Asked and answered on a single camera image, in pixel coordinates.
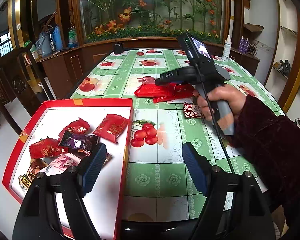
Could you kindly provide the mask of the red flower snack packet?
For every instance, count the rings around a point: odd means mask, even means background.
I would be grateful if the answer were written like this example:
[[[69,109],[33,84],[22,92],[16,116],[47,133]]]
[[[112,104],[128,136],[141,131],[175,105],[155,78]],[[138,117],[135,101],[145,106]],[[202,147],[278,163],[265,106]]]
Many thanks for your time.
[[[59,140],[62,139],[62,137],[66,131],[68,131],[70,133],[74,133],[74,134],[85,134],[85,133],[87,133],[89,128],[90,128],[90,125],[88,122],[86,122],[82,118],[78,118],[77,120],[71,122],[70,124],[68,124],[61,130],[61,132],[58,135]]]

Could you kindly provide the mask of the red white patterned packet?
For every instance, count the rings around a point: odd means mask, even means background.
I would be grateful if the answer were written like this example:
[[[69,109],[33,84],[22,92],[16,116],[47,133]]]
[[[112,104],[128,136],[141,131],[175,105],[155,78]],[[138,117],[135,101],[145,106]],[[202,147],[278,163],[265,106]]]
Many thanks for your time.
[[[184,112],[185,118],[190,118],[190,119],[205,118],[205,116],[201,112],[200,107],[193,103],[184,102],[183,112]]]

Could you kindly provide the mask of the pink rose snack packet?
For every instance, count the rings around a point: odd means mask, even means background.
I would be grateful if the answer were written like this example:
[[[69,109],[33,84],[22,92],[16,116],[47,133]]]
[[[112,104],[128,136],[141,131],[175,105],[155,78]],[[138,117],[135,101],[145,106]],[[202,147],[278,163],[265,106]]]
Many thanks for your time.
[[[49,163],[49,165],[40,170],[40,172],[44,172],[47,176],[53,176],[63,173],[69,167],[78,166],[80,162],[81,159],[79,157],[71,153],[65,153],[61,154],[59,157]]]

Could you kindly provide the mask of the long red wrapper upper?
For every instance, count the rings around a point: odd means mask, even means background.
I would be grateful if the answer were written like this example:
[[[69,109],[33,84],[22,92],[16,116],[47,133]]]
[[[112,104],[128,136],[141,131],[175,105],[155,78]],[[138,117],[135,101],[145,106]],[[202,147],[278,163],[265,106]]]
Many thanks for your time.
[[[134,94],[139,98],[156,98],[172,95],[174,89],[174,83],[163,86],[158,86],[155,84],[143,84],[134,92]]]

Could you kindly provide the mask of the red gold-text snack packet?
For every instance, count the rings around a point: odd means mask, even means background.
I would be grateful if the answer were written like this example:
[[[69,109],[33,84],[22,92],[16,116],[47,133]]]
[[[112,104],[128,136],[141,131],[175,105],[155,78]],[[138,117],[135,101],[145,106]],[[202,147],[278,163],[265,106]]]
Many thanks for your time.
[[[124,132],[129,120],[117,115],[107,114],[98,127],[93,131],[93,135],[117,143],[118,137]]]

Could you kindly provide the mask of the long red wrapper lower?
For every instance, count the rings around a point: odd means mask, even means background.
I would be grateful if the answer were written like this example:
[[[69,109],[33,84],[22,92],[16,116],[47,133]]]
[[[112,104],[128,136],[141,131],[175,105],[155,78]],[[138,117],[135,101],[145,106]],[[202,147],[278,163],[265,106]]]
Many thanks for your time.
[[[154,103],[168,102],[173,100],[190,98],[193,96],[194,87],[193,85],[175,85],[168,86],[169,90],[166,95],[158,96],[153,98]]]

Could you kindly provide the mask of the dark wooden chair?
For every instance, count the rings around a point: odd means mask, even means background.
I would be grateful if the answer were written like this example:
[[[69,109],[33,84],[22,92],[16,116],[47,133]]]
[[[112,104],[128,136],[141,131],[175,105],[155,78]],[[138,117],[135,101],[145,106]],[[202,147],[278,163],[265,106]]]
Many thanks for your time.
[[[34,68],[34,72],[39,77],[46,94],[50,100],[54,100],[53,94],[49,89],[42,72],[38,68],[30,49],[32,43],[30,42],[25,47],[15,48],[9,53],[0,58],[0,70],[3,71],[3,75],[8,82],[8,87],[12,90],[15,97],[20,101],[30,116],[33,116],[38,108],[41,106],[40,100],[36,97],[34,91],[29,85],[25,73],[27,69],[22,67],[24,62],[22,60],[23,54],[27,54],[31,65]]]

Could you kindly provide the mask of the brown gold snack packet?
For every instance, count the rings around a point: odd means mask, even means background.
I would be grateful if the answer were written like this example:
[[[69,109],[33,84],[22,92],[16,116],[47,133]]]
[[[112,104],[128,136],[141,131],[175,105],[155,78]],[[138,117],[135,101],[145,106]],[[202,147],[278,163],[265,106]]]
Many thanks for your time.
[[[30,188],[37,173],[47,167],[47,165],[48,164],[42,159],[31,159],[31,164],[27,172],[18,177],[20,188],[26,192]]]

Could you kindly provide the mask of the long red wrapper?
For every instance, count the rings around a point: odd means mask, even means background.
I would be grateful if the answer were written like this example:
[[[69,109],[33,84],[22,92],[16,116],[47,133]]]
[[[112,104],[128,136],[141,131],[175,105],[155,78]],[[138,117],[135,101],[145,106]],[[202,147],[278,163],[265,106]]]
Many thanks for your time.
[[[134,94],[139,98],[156,98],[172,95],[174,89],[174,83],[163,86],[158,86],[155,84],[143,84],[134,92]]]
[[[173,100],[190,98],[193,96],[194,87],[193,85],[175,85],[168,86],[169,90],[166,95],[158,96],[153,98],[154,103],[168,102]]]

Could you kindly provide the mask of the dark red velvet sleeve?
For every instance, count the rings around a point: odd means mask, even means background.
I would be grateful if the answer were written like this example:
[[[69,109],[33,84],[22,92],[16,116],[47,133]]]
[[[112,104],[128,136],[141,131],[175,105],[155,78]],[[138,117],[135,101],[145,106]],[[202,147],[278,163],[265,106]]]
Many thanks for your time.
[[[245,151],[266,188],[282,205],[289,229],[284,239],[300,239],[300,128],[247,96],[232,143]]]

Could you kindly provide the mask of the blue thermos jug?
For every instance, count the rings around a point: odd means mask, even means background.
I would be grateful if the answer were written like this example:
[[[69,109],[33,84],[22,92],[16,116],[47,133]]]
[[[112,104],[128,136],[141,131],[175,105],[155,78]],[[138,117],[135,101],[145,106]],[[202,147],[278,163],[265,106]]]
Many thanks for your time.
[[[61,39],[61,32],[58,26],[55,26],[54,28],[52,39],[55,44],[56,51],[60,51],[63,48],[63,44]]]

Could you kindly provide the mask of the grey kettle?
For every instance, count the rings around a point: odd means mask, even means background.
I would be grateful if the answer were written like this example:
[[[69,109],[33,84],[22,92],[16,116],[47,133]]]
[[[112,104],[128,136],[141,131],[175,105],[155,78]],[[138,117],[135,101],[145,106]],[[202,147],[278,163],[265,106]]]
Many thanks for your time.
[[[41,32],[36,42],[37,52],[40,56],[46,57],[52,54],[50,38],[46,32]]]

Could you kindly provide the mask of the white spray bottle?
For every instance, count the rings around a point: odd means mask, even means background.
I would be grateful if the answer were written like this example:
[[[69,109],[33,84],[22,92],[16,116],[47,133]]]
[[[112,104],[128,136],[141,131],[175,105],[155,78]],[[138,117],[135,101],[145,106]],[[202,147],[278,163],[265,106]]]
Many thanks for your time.
[[[230,52],[231,52],[231,36],[228,35],[224,42],[224,49],[223,49],[223,55],[222,55],[223,61],[229,60]]]

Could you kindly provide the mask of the red gift box tray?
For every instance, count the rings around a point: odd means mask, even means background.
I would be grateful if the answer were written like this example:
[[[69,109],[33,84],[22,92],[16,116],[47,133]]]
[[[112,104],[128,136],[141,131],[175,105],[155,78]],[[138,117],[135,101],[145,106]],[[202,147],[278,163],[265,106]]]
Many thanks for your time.
[[[2,179],[21,204],[14,239],[118,239],[133,101],[44,102]]]

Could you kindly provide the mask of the flower bamboo glass partition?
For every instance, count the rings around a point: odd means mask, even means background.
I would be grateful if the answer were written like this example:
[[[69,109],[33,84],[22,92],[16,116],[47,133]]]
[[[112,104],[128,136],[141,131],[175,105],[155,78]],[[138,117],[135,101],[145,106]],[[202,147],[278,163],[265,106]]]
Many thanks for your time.
[[[130,37],[224,39],[228,0],[72,0],[83,43]]]

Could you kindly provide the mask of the small black table device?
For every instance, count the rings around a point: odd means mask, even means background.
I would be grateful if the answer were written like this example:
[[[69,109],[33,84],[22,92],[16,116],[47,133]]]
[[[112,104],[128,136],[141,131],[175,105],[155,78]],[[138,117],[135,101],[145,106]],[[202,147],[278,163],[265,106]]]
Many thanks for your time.
[[[116,43],[113,46],[113,52],[115,55],[120,55],[125,52],[125,48],[122,43]]]

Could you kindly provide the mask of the red pillow snack packet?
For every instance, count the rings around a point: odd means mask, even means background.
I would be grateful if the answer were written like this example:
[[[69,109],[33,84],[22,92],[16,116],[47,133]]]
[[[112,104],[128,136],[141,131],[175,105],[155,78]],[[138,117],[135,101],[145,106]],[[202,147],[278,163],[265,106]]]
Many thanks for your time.
[[[29,146],[30,156],[32,159],[45,157],[56,157],[62,153],[62,149],[58,147],[58,140],[53,138],[45,138]]]

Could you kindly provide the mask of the black purple snack packet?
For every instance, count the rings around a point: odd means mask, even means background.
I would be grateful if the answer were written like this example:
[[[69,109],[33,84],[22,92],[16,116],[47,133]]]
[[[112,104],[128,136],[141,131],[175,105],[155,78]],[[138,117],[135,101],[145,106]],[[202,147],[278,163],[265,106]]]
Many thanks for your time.
[[[88,156],[99,142],[97,135],[76,134],[65,131],[58,147],[68,153]]]

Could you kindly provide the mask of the pink white flat packet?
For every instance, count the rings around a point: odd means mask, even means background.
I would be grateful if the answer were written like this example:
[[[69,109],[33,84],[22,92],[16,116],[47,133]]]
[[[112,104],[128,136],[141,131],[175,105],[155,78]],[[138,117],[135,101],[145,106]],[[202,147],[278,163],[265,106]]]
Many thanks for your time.
[[[174,99],[168,101],[168,103],[184,104],[184,103],[193,103],[193,98],[183,98],[183,99]]]

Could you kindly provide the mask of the purple bottles pair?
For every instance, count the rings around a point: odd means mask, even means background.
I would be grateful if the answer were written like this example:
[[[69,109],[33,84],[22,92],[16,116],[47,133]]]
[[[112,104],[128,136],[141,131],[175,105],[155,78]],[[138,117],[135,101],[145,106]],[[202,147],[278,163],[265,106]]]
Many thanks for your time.
[[[238,50],[243,53],[246,54],[248,52],[248,47],[249,47],[249,40],[247,38],[244,38],[243,36],[240,38],[239,41],[239,47]]]

